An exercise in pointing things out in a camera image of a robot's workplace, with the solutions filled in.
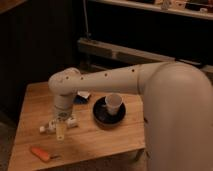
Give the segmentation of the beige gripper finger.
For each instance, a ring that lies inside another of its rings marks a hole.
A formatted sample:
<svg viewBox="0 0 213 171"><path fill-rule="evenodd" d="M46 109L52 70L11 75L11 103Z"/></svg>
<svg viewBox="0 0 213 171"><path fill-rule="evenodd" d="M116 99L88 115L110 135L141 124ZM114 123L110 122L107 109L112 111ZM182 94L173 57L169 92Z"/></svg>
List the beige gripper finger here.
<svg viewBox="0 0 213 171"><path fill-rule="evenodd" d="M66 123L59 121L56 123L56 137L58 140L63 140L66 132Z"/></svg>

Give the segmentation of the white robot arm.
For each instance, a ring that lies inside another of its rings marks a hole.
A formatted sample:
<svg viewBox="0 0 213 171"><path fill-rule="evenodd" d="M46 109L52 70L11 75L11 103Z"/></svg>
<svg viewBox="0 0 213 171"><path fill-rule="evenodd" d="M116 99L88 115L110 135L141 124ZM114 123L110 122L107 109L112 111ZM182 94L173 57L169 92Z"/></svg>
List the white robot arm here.
<svg viewBox="0 0 213 171"><path fill-rule="evenodd" d="M143 101L148 171L213 171L213 84L198 68L159 62L49 78L54 114L69 115L79 91L138 94Z"/></svg>

